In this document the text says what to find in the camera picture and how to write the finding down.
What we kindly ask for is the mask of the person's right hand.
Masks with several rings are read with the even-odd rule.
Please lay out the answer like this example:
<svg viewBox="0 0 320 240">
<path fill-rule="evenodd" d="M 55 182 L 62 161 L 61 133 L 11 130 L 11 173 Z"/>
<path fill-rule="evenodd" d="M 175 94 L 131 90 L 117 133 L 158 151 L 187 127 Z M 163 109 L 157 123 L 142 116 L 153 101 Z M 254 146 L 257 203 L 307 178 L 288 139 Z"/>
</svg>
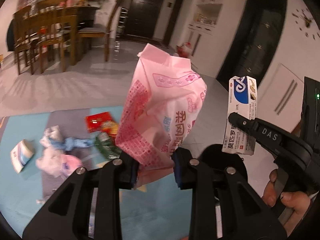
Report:
<svg viewBox="0 0 320 240">
<path fill-rule="evenodd" d="M 266 185 L 262 200 L 270 207 L 276 204 L 277 195 L 274 184 L 277 179 L 277 169 L 273 170 L 269 175 L 269 182 Z M 310 206 L 309 196 L 301 191 L 298 192 L 282 192 L 280 195 L 281 202 L 294 210 L 293 215 L 303 217 Z"/>
</svg>

